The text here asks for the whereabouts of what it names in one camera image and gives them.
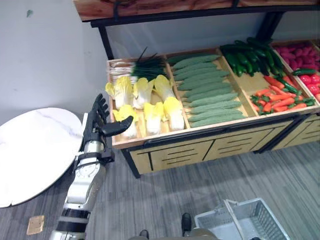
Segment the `black metal frame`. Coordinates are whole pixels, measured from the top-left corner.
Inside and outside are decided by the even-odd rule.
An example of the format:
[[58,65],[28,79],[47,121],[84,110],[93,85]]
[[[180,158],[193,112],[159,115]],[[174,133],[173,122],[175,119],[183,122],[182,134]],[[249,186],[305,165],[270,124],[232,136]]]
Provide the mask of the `black metal frame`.
[[96,20],[88,20],[93,28],[98,28],[106,55],[109,60],[114,59],[112,48],[109,42],[106,27],[115,25],[157,22],[163,20],[198,18],[217,15],[230,14],[250,14],[250,13],[267,13],[262,22],[257,37],[259,39],[269,39],[274,33],[282,15],[288,11],[318,11],[318,5],[279,5],[279,6],[246,6],[237,7],[239,0],[233,0],[232,7],[213,8],[190,11],[174,11],[155,14],[144,14],[134,16],[119,16],[117,8],[114,8],[114,17]]

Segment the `shopping basket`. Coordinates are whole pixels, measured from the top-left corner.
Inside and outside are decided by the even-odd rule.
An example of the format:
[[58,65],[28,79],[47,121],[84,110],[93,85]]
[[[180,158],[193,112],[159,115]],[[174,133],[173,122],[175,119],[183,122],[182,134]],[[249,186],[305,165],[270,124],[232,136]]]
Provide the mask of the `shopping basket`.
[[275,215],[261,198],[236,202],[223,200],[223,206],[194,217],[198,228],[210,230],[221,240],[289,240]]

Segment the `white wall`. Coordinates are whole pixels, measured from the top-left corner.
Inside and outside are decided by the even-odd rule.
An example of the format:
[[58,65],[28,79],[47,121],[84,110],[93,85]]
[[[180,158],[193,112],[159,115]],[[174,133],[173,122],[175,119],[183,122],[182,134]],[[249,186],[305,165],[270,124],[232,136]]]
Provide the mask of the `white wall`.
[[[33,15],[27,18],[27,11]],[[147,22],[107,28],[116,57],[210,48],[254,36],[264,13]],[[319,14],[286,13],[275,39],[315,38]],[[88,111],[106,83],[99,32],[72,0],[0,1],[0,125],[23,112]]]
[[72,0],[0,1],[0,125],[36,108],[88,111],[106,84],[106,59]]

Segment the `basket handle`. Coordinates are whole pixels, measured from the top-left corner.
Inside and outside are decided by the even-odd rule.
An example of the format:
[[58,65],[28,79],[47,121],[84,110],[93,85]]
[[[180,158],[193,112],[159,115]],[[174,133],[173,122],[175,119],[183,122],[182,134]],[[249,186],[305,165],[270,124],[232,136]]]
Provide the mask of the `basket handle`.
[[236,229],[238,229],[238,232],[239,232],[242,240],[245,240],[245,235],[244,235],[244,233],[242,231],[242,228],[241,228],[241,226],[240,226],[240,224],[239,224],[239,222],[237,220],[237,217],[236,217],[234,211],[232,210],[232,207],[230,206],[230,203],[231,204],[235,204],[237,206],[238,202],[237,201],[232,201],[232,200],[229,200],[229,199],[223,200],[223,204],[224,204],[225,208],[227,209],[227,211],[229,212],[229,214],[230,214],[230,216],[231,216],[231,218],[232,218],[232,220],[233,220],[233,222],[234,222],[234,224],[236,226]]

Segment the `tomato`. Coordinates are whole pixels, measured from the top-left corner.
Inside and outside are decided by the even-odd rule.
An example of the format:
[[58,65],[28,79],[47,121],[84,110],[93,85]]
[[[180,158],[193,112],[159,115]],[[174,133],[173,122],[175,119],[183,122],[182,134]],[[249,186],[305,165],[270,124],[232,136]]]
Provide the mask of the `tomato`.
[[320,88],[316,84],[309,84],[306,87],[313,95],[320,94]]
[[305,85],[311,84],[311,78],[308,75],[301,75],[300,79]]
[[320,93],[316,94],[315,98],[320,102]]
[[317,74],[313,74],[310,76],[312,84],[319,84],[320,83],[320,76]]

